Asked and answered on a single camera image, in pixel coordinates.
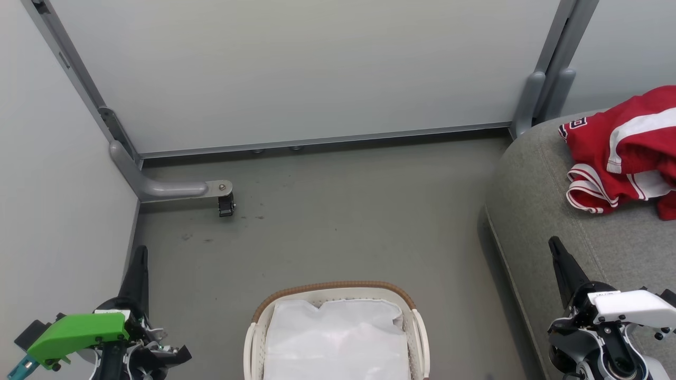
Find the white stripe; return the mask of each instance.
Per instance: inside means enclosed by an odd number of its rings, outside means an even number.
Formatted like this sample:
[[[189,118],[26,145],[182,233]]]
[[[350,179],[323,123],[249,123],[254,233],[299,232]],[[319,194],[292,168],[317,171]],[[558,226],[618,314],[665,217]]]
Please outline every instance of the white stripe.
[[[662,178],[662,174],[658,170],[632,174],[629,180],[634,188],[638,188],[639,194],[643,193],[644,197],[640,199],[661,197],[675,190]]]
[[[568,199],[568,202],[577,209],[580,210],[585,210],[588,212],[591,212],[592,214],[602,214],[603,213],[603,208],[600,207],[589,207],[589,206],[584,206],[580,201],[575,199],[573,197],[572,191],[573,190],[579,190],[579,191],[584,191],[587,194],[593,195],[594,197],[597,197],[599,199],[603,199],[604,201],[608,201],[603,195],[599,194],[596,191],[596,186],[594,186],[593,183],[589,181],[573,181],[571,185],[568,188],[568,191],[566,191],[566,199]]]
[[[575,164],[573,167],[568,171],[568,176],[569,178],[572,178],[571,174],[578,174],[586,178],[587,180],[591,181],[593,184],[596,185],[598,188],[598,191],[603,194],[604,197],[606,197],[606,200],[612,207],[617,206],[618,198],[610,198],[608,194],[606,193],[606,190],[603,188],[603,182],[601,182],[601,178],[598,176],[598,173],[594,168],[587,164]]]
[[[568,202],[571,204],[572,207],[577,208],[577,209],[580,209],[580,210],[589,211],[589,212],[591,212],[592,214],[595,214],[595,212],[592,211],[593,209],[588,208],[588,207],[585,207],[585,206],[582,206],[582,205],[579,204],[575,199],[573,199],[573,197],[571,197],[571,194],[570,194],[568,191],[566,192],[566,199],[568,199]]]
[[[633,176],[631,174],[627,174],[627,178],[629,179],[631,186],[633,186],[634,190],[636,190],[636,194],[638,194],[638,199],[646,200],[646,196],[643,194],[643,191],[641,191],[641,189],[639,189],[638,186],[636,185]]]
[[[571,191],[571,190],[580,190],[580,191],[584,191],[585,193],[587,193],[587,194],[589,194],[589,195],[592,195],[592,196],[594,196],[594,197],[597,197],[597,198],[599,198],[599,199],[603,199],[603,200],[606,201],[606,202],[608,201],[608,200],[606,199],[606,197],[604,197],[602,194],[600,194],[600,193],[598,193],[597,191],[595,191],[595,189],[594,189],[593,187],[590,187],[589,185],[586,185],[586,184],[588,184],[588,183],[591,184],[591,182],[589,182],[589,181],[575,181],[575,182],[571,183],[571,186],[568,188],[568,191]]]
[[[623,139],[670,126],[676,126],[676,108],[669,108],[658,114],[636,116],[613,129],[610,134],[610,155],[606,170],[615,174],[622,173],[622,158],[617,154],[617,146]]]

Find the gray floor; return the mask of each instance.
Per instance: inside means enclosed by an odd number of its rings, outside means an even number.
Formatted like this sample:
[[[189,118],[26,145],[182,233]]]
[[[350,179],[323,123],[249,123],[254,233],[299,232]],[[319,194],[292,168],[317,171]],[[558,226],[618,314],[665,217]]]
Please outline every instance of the gray floor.
[[[169,379],[243,378],[245,332],[263,299],[357,279],[412,296],[432,379],[539,378],[481,216],[509,138],[470,137],[147,168],[164,180],[230,179],[238,205],[231,218],[214,208],[139,218],[151,319],[194,357]]]

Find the green robot part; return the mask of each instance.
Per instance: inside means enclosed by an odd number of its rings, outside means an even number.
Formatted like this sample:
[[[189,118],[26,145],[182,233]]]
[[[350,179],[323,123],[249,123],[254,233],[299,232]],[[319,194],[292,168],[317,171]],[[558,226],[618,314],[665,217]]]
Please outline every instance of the green robot part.
[[[124,329],[125,321],[126,316],[121,312],[72,314],[61,317],[52,325],[35,321],[24,334],[34,337],[36,333],[40,333],[39,330],[44,332],[33,342],[27,342],[30,346],[24,349],[45,368],[55,369],[59,360],[70,363],[66,356],[73,352],[102,342],[128,339],[129,333]]]

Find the caster wheel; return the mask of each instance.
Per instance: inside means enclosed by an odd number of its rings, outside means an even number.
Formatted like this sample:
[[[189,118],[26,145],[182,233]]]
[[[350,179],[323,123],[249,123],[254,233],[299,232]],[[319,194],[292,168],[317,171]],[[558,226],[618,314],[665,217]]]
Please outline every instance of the caster wheel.
[[[230,193],[224,197],[218,197],[218,216],[232,216],[235,213],[235,196]]]

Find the brown basket rim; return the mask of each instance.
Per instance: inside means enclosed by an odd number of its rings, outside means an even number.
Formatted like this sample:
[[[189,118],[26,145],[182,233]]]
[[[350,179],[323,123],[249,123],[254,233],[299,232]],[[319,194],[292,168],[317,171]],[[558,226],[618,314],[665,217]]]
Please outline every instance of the brown basket rim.
[[[317,283],[280,290],[272,294],[270,297],[267,297],[260,304],[260,306],[258,306],[256,312],[254,312],[253,314],[253,318],[251,319],[251,321],[253,323],[258,323],[261,314],[263,314],[263,310],[265,310],[265,308],[267,308],[273,301],[275,301],[278,298],[286,297],[287,295],[291,294],[305,293],[307,291],[338,289],[342,287],[374,287],[390,290],[393,291],[394,293],[397,293],[401,298],[403,298],[411,310],[416,308],[416,304],[413,303],[413,299],[404,290],[402,290],[402,288],[391,283],[386,283],[384,281],[333,281],[330,283]]]

